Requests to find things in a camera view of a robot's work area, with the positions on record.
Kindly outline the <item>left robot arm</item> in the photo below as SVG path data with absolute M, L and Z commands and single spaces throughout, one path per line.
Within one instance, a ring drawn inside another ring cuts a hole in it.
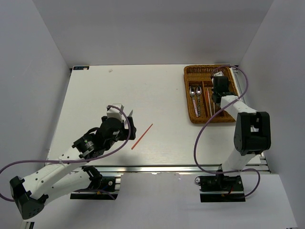
M 77 190 L 98 190 L 106 185 L 102 174 L 87 166 L 87 160 L 97 158 L 117 141 L 134 140 L 136 127 L 129 116 L 128 127 L 114 117 L 102 117 L 100 127 L 88 130 L 59 157 L 59 163 L 50 163 L 24 178 L 10 180 L 12 198 L 24 220 L 38 215 L 53 200 Z

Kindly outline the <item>dark handled spoon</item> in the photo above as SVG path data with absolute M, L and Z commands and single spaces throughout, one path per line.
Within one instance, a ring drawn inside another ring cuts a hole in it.
M 201 94 L 202 94 L 202 88 L 201 86 L 196 87 L 196 96 L 197 96 L 197 111 L 198 116 L 201 117 Z

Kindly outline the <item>dark handled knife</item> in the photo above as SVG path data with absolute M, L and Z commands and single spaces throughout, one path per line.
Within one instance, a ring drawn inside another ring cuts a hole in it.
M 128 117 L 132 117 L 133 110 L 130 111 L 130 113 L 127 115 L 127 119 L 124 121 L 124 126 L 128 125 Z

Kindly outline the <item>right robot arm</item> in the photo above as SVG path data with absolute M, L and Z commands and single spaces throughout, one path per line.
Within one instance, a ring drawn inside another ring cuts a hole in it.
M 270 115 L 250 108 L 231 92 L 226 76 L 214 76 L 212 83 L 213 102 L 235 120 L 234 149 L 220 166 L 224 173 L 215 178 L 216 186 L 227 190 L 233 183 L 231 177 L 240 175 L 252 158 L 271 147 Z

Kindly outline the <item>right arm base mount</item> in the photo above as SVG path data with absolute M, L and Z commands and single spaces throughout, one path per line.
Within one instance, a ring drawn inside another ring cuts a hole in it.
M 202 203 L 245 202 L 244 187 L 240 176 L 198 176 L 194 182 L 200 187 Z

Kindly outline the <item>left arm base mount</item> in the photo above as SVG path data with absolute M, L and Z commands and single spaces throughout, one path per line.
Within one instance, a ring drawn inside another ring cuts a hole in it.
M 82 191 L 74 191 L 70 199 L 78 200 L 115 200 L 120 189 L 120 178 L 103 175 L 94 166 L 82 167 L 80 172 L 88 175 L 89 185 Z

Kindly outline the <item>white chopstick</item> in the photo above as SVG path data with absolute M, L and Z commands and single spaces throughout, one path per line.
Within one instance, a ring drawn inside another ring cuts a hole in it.
M 212 116 L 214 115 L 214 104 L 213 104 L 213 100 L 212 100 L 212 91 L 208 90 L 208 94 L 209 94 L 209 102 L 210 102 L 210 107 L 211 107 L 211 111 L 212 111 Z

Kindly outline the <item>orange chopstick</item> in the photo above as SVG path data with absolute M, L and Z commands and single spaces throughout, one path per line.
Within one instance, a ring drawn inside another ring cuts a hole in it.
M 146 135 L 146 133 L 151 129 L 152 126 L 153 124 L 150 124 L 150 126 L 144 131 L 144 133 L 138 138 L 138 140 L 131 147 L 131 150 L 134 150 L 134 148 L 138 145 L 138 143 L 142 140 L 142 138 Z
M 209 102 L 209 94 L 206 88 L 204 88 L 204 93 L 205 93 L 205 100 L 206 100 L 206 105 L 207 105 L 207 110 L 209 112 L 209 116 L 212 116 L 212 111 L 210 107 L 210 102 Z

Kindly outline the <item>pink handled spoon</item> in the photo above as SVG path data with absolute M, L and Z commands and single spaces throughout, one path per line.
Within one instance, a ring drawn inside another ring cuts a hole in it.
M 195 116 L 198 117 L 198 110 L 197 110 L 197 105 L 196 105 L 196 101 L 195 101 L 195 89 L 191 86 L 189 87 L 189 95 L 192 98 Z

